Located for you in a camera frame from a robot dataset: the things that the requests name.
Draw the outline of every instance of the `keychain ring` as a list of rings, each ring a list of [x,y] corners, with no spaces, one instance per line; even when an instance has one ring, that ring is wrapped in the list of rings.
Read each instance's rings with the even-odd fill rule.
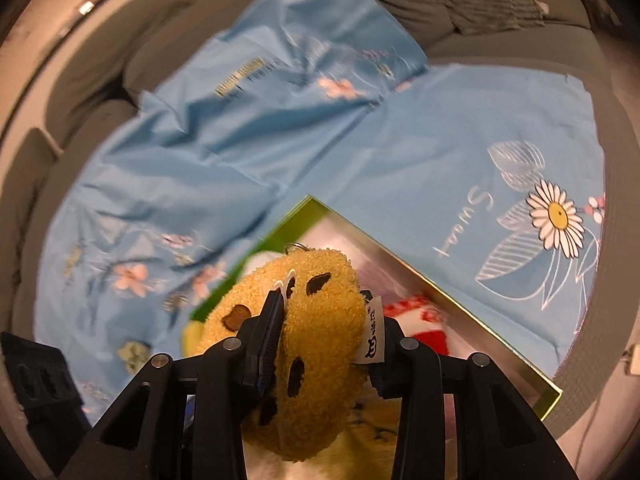
[[[289,242],[288,244],[285,244],[284,246],[284,253],[285,254],[290,254],[290,252],[292,250],[295,249],[300,249],[303,251],[310,251],[311,249],[309,249],[306,245],[301,244],[300,242]]]

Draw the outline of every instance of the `pink flower print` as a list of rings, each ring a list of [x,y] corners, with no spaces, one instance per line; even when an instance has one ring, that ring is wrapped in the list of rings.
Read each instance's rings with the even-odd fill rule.
[[[404,82],[400,83],[398,86],[396,86],[396,88],[394,88],[394,90],[396,92],[404,92],[405,90],[407,90],[408,88],[411,87],[411,83],[412,83],[412,80],[404,81]]]
[[[150,290],[150,287],[143,283],[149,277],[149,271],[146,269],[146,265],[117,265],[113,270],[116,274],[120,275],[118,281],[113,285],[118,290],[130,289],[140,298],[144,298],[146,292]]]
[[[322,77],[318,80],[318,85],[324,88],[327,97],[331,99],[342,97],[347,99],[347,101],[350,101],[361,95],[365,95],[364,92],[356,90],[351,81],[348,81],[347,79],[340,79],[340,81],[336,81],[334,79]]]
[[[604,208],[605,208],[606,199],[605,196],[600,197],[589,197],[589,204],[584,206],[584,212],[587,215],[593,216],[596,224],[602,224],[604,220]]]
[[[203,301],[209,297],[210,282],[221,280],[226,276],[225,263],[218,262],[216,266],[205,266],[204,269],[193,279],[193,301]]]

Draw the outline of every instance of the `stuffed animal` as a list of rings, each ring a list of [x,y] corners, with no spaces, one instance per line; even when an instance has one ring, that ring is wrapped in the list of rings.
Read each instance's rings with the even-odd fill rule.
[[[296,250],[243,278],[209,315],[196,348],[204,352],[260,313],[282,281],[288,297],[276,356],[275,385],[242,423],[242,437],[300,461],[327,448],[345,428],[366,371],[352,364],[360,346],[365,300],[347,257]]]

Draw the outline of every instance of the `red and white object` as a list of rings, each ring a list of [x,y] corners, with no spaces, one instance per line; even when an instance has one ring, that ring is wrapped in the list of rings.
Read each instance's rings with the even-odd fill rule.
[[[383,310],[385,316],[400,324],[405,336],[415,337],[440,355],[449,355],[444,317],[429,298],[411,296],[386,305]]]

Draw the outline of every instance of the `light blue fabric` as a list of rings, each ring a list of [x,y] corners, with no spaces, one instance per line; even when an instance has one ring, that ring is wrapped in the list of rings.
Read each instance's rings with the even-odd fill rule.
[[[311,193],[552,375],[600,231],[577,210],[579,256],[545,251],[524,201],[545,179],[584,206],[602,173],[578,80],[430,68],[374,0],[257,0],[87,163],[47,235],[36,338],[64,352],[97,420],[123,358],[179,355],[190,311]]]

